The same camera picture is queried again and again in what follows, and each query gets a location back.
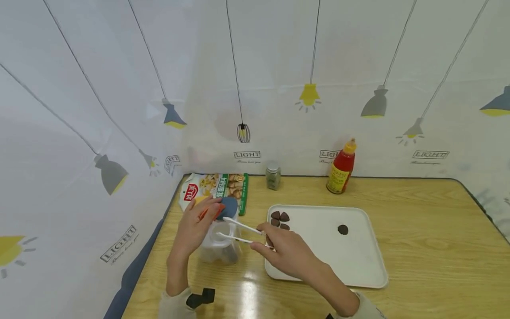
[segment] white sleeve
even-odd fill
[[[358,298],[360,298],[360,307],[356,314],[349,319],[387,319],[384,314],[362,293],[356,292]],[[347,319],[346,317],[340,317],[338,314],[336,319]]]
[[[191,296],[189,287],[173,297],[164,291],[161,295],[158,319],[196,319],[195,310],[186,305],[189,296]]]

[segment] snack bag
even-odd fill
[[[179,205],[185,210],[195,197],[213,195],[216,197],[234,197],[237,200],[237,213],[243,216],[248,195],[248,174],[191,174],[182,187]]]

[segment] bottle label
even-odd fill
[[[331,164],[331,172],[329,173],[329,179],[326,186],[333,193],[341,193],[348,178],[348,171],[339,170]]]

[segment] orange handle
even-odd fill
[[[218,216],[220,215],[220,213],[223,211],[223,209],[225,209],[225,205],[224,204],[220,204],[220,209],[218,209],[218,211],[216,212],[216,215],[214,216],[213,220],[215,220],[216,218],[218,218]],[[204,216],[207,214],[207,211],[209,210],[209,208],[206,208],[201,214],[200,216],[198,217],[199,220],[202,220],[204,218]]]

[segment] lamp print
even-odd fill
[[[317,21],[315,23],[315,40],[314,40],[314,54],[312,56],[312,70],[310,72],[310,83],[305,84],[303,88],[303,92],[299,97],[299,102],[296,102],[295,105],[299,105],[299,111],[303,109],[305,113],[308,113],[308,108],[315,109],[316,104],[321,104],[319,93],[317,93],[316,84],[313,83],[314,78],[314,66],[315,66],[315,51],[317,50],[317,31],[319,27],[319,13],[320,13],[320,0],[319,5],[317,7]]]
[[[416,1],[417,0],[413,1],[411,10],[409,11],[409,15],[407,16],[407,20],[405,21],[404,29],[402,30],[402,34],[400,34],[400,39],[398,40],[397,47],[395,48],[395,53],[393,54],[393,58],[391,59],[390,67],[388,68],[388,72],[386,73],[384,82],[382,85],[379,85],[377,87],[377,90],[374,91],[374,96],[370,100],[368,100],[368,102],[365,104],[363,111],[361,111],[361,117],[377,118],[383,117],[386,113],[387,105],[386,92],[388,92],[388,90],[386,89],[386,81],[390,76],[391,69],[393,68],[393,63],[395,62],[395,58],[397,57],[398,48],[400,47],[402,39],[404,38],[404,34],[407,29],[407,23],[411,19],[411,15],[413,14]]]
[[[90,89],[92,90],[92,92],[94,93],[97,101],[99,102],[99,104],[101,105],[101,107],[103,108],[103,110],[105,111],[106,115],[108,116],[108,118],[110,119],[110,121],[112,121],[112,123],[119,129],[119,131],[124,135],[124,137],[126,137],[126,139],[128,139],[128,141],[133,144],[137,149],[138,149],[138,152],[140,154],[142,154],[144,156],[144,159],[147,161],[147,158],[145,156],[145,153],[136,145],[136,143],[129,137],[128,134],[126,134],[126,132],[120,127],[119,124],[117,124],[117,122],[112,118],[112,116],[110,115],[110,113],[108,112],[108,110],[106,109],[105,105],[103,104],[103,102],[101,101],[101,99],[99,98],[99,95],[97,94],[94,86],[92,85],[92,82],[90,82],[89,80],[89,77],[87,76],[87,74],[85,73],[85,70],[83,69],[81,63],[78,61],[78,58],[76,57],[76,54],[74,54],[74,51],[72,50],[71,48],[71,45],[69,44],[69,42],[67,41],[67,38],[65,37],[63,31],[62,31],[62,28],[60,27],[60,24],[59,22],[57,21],[57,18],[53,15],[53,12],[51,11],[51,9],[49,8],[49,5],[48,3],[46,2],[46,0],[43,0],[44,4],[46,5],[46,8],[48,9],[48,12],[49,14],[52,16],[53,18],[53,21],[55,22],[55,24],[57,25],[57,28],[59,29],[60,31],[60,34],[62,35],[62,38],[64,38],[64,41],[67,45],[67,47],[69,48],[69,50],[71,51],[71,54],[72,56],[74,57],[74,60],[76,61],[76,64],[78,65],[78,67],[80,68],[80,70],[82,71],[82,74],[83,76],[85,77],[85,80],[87,80],[87,83],[89,84],[90,86]],[[155,160],[156,158],[155,157],[150,157],[151,158],[151,164],[149,164],[149,176],[157,176],[159,175],[159,170],[156,169],[156,166],[159,166],[159,165],[156,165],[155,164]]]
[[[11,263],[25,266],[27,263],[18,259],[23,253],[33,252],[35,248],[27,248],[27,245],[37,237],[24,240],[25,236],[0,236],[0,278],[7,278],[7,266]]]
[[[57,113],[55,113],[45,102],[43,102],[35,93],[26,86],[25,83],[21,82],[18,77],[12,74],[3,64],[0,63],[0,66],[21,85],[37,102],[39,102],[46,110],[48,110],[54,117],[56,117],[60,122],[62,122],[65,126],[70,128],[73,132],[75,132],[79,138],[91,149],[91,151],[96,155],[95,163],[96,167],[101,170],[101,180],[103,181],[103,186],[105,187],[107,193],[112,195],[123,185],[125,179],[128,177],[127,171],[117,162],[110,161],[106,155],[99,154],[85,139],[83,135],[81,135],[75,128],[73,128],[68,122],[66,122],[63,118],[61,118]]]
[[[503,93],[487,103],[480,111],[488,116],[503,116],[510,114],[510,84],[505,86]]]
[[[248,125],[243,121],[243,110],[241,104],[241,93],[239,90],[239,81],[237,80],[237,64],[236,55],[234,54],[234,42],[232,41],[232,26],[230,23],[230,15],[228,14],[228,0],[225,0],[226,18],[228,20],[228,33],[230,34],[230,45],[232,47],[232,61],[234,62],[234,74],[236,75],[237,99],[239,101],[239,114],[241,116],[241,124],[237,125],[237,138],[241,143],[250,143],[251,135]]]
[[[473,29],[475,28],[475,25],[477,24],[478,20],[480,19],[481,14],[483,13],[485,7],[487,6],[487,3],[489,0],[485,0],[482,7],[480,8],[480,11],[476,15],[475,20],[473,21],[473,24],[469,28],[469,31],[467,32],[466,36],[464,37],[464,40],[461,43],[461,46],[458,48],[457,53],[455,53],[455,56],[453,57],[453,60],[451,61],[450,65],[448,66],[448,69],[446,70],[446,73],[439,83],[438,87],[434,91],[434,94],[432,94],[432,97],[428,101],[427,107],[423,111],[420,117],[418,117],[415,121],[415,123],[404,132],[402,136],[397,136],[396,138],[399,139],[399,144],[403,144],[404,146],[407,146],[409,144],[409,141],[413,141],[414,144],[416,144],[416,137],[424,138],[423,131],[421,129],[421,124],[423,123],[423,120],[425,118],[425,115],[427,114],[427,111],[429,110],[430,106],[432,105],[432,102],[438,95],[439,90],[443,86],[443,83],[445,83],[446,78],[448,77],[448,74],[450,73],[451,69],[453,68],[453,65],[455,64],[455,61],[457,60],[458,56],[461,54],[462,49],[464,48],[464,45],[468,41],[469,36],[471,35],[471,32],[473,32]]]
[[[135,18],[136,25],[138,26],[138,29],[140,30],[140,34],[142,35],[143,42],[145,43],[145,47],[147,48],[147,52],[149,53],[150,60],[152,62],[152,66],[154,67],[154,72],[156,73],[156,77],[158,78],[158,82],[161,87],[161,92],[163,93],[163,99],[161,102],[163,103],[163,106],[167,109],[166,116],[163,121],[165,125],[173,126],[176,129],[182,129],[187,124],[184,122],[179,114],[177,114],[175,107],[172,103],[170,103],[166,97],[165,89],[163,88],[163,82],[161,81],[161,76],[159,74],[158,68],[156,67],[156,62],[154,61],[154,57],[152,57],[152,53],[150,52],[149,45],[147,43],[147,40],[145,39],[145,34],[143,33],[142,26],[140,25],[140,22],[138,21],[138,18],[135,13],[135,9],[133,8],[133,4],[131,3],[131,0],[127,0],[129,3],[129,7],[131,8],[131,12],[133,13],[133,17]]]

